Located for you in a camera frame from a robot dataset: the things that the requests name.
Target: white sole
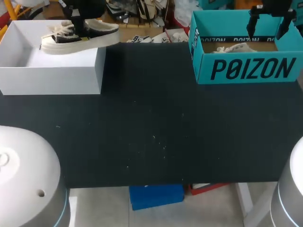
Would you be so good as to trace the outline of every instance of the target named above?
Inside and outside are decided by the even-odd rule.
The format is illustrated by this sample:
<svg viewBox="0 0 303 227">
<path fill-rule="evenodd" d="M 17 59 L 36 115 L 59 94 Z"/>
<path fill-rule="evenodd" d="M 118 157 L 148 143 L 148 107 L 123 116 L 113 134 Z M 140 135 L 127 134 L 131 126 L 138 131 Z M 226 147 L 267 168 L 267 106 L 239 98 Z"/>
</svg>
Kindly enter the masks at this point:
<svg viewBox="0 0 303 227">
<path fill-rule="evenodd" d="M 148 37 L 148 38 L 142 40 L 142 41 L 139 42 L 139 43 L 150 43 L 151 41 L 152 41 L 152 38 Z"/>
<path fill-rule="evenodd" d="M 47 54 L 69 54 L 87 49 L 106 47 L 120 42 L 119 31 L 112 34 L 66 44 L 42 43 L 41 50 Z"/>
</svg>

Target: shoe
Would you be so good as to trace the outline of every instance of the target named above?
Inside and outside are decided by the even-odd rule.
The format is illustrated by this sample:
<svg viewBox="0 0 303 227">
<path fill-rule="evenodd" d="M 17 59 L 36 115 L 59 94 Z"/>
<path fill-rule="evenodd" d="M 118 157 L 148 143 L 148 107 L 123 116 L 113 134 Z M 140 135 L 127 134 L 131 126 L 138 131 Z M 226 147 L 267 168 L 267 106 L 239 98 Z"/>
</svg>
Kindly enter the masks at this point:
<svg viewBox="0 0 303 227">
<path fill-rule="evenodd" d="M 120 42 L 119 25 L 96 19 L 85 20 L 88 37 L 78 37 L 71 21 L 50 27 L 53 32 L 42 37 L 41 50 L 48 54 L 69 54 Z"/>
<path fill-rule="evenodd" d="M 127 40 L 127 43 L 150 43 L 152 39 L 149 36 L 141 37 L 135 35 L 132 40 Z"/>
<path fill-rule="evenodd" d="M 251 49 L 247 45 L 247 43 L 241 43 L 228 47 L 226 49 L 224 47 L 218 47 L 217 51 L 214 51 L 212 53 L 235 53 L 235 52 L 257 52 L 257 51 Z"/>
<path fill-rule="evenodd" d="M 153 37 L 152 42 L 155 44 L 169 43 L 169 38 L 168 38 L 167 34 L 165 32 L 163 32 L 160 35 Z"/>
<path fill-rule="evenodd" d="M 188 42 L 188 36 L 185 32 L 178 33 L 172 35 L 172 42 L 173 43 L 182 43 L 182 42 Z"/>
</svg>

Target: white cylinder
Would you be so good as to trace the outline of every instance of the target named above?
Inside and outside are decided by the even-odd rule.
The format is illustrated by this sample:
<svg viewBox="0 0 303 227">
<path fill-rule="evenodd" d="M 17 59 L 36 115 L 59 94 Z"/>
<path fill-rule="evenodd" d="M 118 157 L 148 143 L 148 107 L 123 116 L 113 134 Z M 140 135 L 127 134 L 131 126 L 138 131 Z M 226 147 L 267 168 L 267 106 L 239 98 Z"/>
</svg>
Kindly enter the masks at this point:
<svg viewBox="0 0 303 227">
<path fill-rule="evenodd" d="M 59 159 L 41 136 L 0 126 L 0 227 L 68 227 Z"/>
<path fill-rule="evenodd" d="M 303 138 L 295 145 L 275 188 L 270 214 L 276 227 L 303 226 Z"/>
</svg>

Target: black mat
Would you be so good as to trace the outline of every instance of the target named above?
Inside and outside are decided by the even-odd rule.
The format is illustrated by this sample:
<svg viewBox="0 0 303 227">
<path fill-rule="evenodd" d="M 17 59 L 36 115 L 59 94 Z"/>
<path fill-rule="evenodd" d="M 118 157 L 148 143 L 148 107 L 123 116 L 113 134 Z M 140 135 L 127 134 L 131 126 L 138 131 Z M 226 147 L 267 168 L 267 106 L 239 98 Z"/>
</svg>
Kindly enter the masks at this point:
<svg viewBox="0 0 303 227">
<path fill-rule="evenodd" d="M 119 44 L 101 96 L 0 96 L 0 124 L 47 139 L 69 187 L 276 181 L 303 136 L 303 94 L 197 85 L 187 44 Z"/>
</svg>

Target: white table leg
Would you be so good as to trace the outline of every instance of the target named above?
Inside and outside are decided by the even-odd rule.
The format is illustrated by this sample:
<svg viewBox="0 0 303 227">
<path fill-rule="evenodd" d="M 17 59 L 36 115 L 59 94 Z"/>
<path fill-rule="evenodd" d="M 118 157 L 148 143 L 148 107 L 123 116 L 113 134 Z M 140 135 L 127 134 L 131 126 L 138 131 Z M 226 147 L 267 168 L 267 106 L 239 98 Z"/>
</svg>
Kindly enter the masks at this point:
<svg viewBox="0 0 303 227">
<path fill-rule="evenodd" d="M 250 192 L 247 183 L 236 184 L 240 205 L 244 217 L 244 227 L 257 227 L 261 220 L 267 215 L 270 210 L 271 198 L 276 186 L 276 182 L 263 192 L 256 204 L 253 206 Z"/>
<path fill-rule="evenodd" d="M 253 207 L 247 183 L 237 183 L 236 190 L 238 193 L 243 217 L 245 218 Z"/>
</svg>

